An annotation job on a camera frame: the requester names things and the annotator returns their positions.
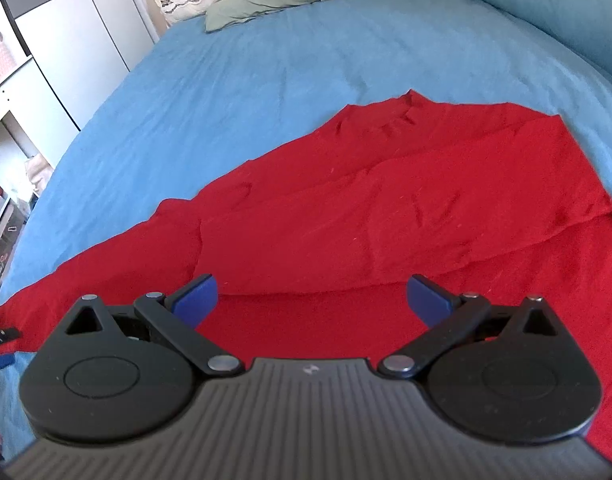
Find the white shelf unit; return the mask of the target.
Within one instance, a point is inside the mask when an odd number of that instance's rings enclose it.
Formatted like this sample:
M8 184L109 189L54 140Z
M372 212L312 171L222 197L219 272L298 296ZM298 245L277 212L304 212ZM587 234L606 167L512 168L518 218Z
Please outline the white shelf unit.
M28 166L40 156L54 167L63 154L53 132L60 113L33 58L0 80L0 288L36 196Z

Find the red garment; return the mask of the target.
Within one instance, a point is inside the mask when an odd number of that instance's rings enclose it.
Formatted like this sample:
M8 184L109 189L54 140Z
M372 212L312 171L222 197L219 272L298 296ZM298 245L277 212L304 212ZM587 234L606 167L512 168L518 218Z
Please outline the red garment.
M422 333L417 273L548 301L601 379L589 440L612 460L612 198L560 117L515 104L346 107L61 264L0 326L21 332L5 352L34 352L88 292L129 304L210 274L218 304L197 329L242 361L376 361Z

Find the blue bed sheet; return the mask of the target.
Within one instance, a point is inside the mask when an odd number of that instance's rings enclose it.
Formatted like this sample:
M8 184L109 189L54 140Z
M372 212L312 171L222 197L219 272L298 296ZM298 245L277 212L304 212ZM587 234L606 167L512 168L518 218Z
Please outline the blue bed sheet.
M66 151L4 278L12 297L94 244L303 136L408 90L559 114L612 192L612 78L478 0L332 0L175 26Z

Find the white wardrobe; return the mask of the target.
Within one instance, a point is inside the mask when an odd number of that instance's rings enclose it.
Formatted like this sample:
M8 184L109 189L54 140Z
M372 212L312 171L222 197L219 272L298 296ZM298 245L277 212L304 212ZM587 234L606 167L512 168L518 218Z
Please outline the white wardrobe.
M15 120L56 166L94 113L153 48L136 0L0 0L33 59L3 86Z

